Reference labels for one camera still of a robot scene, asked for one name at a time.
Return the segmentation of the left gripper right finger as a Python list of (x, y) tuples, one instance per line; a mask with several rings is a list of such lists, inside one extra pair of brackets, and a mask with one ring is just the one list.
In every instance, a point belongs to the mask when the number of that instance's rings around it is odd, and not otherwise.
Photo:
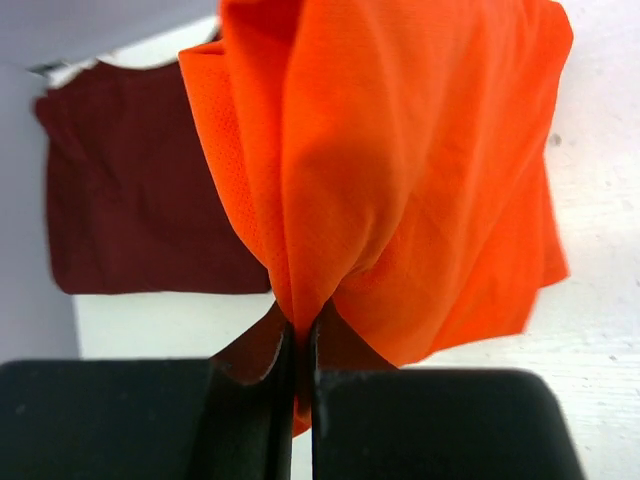
[(320, 377), (328, 371), (369, 372), (396, 371), (397, 367), (379, 355), (339, 314), (332, 299), (327, 301), (314, 320), (309, 337), (312, 468), (313, 479), (321, 476), (321, 429), (328, 426), (321, 419)]

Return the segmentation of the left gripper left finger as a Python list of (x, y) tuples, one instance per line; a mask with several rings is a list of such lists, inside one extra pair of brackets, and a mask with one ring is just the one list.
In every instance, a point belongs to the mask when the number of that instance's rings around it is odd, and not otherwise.
[(191, 479), (291, 475), (295, 338), (278, 305), (211, 359)]

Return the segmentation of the orange t-shirt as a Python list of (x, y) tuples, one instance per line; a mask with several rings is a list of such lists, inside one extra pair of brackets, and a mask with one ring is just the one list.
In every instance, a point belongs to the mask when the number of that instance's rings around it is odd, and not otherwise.
[(544, 150), (555, 1), (224, 1), (179, 64), (228, 218), (305, 345), (333, 303), (396, 366), (522, 332), (566, 278)]

